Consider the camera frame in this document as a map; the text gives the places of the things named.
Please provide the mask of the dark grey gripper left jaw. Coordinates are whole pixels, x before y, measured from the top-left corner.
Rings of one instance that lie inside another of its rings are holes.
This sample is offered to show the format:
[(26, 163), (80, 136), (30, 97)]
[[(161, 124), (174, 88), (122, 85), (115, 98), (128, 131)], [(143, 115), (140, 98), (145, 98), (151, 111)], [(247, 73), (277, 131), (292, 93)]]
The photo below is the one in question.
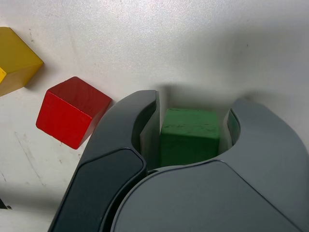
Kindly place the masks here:
[(112, 106), (92, 133), (51, 232), (108, 232), (128, 192), (160, 163), (160, 103), (155, 90)]

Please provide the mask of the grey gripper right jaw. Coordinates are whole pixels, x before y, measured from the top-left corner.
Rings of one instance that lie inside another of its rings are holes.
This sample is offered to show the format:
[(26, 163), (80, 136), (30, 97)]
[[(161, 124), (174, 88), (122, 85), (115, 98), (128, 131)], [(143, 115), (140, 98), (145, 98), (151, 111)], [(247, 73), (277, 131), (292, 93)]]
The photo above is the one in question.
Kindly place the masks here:
[(308, 231), (309, 155), (295, 131), (242, 99), (230, 109), (228, 128), (226, 152), (140, 181), (118, 208), (113, 231)]

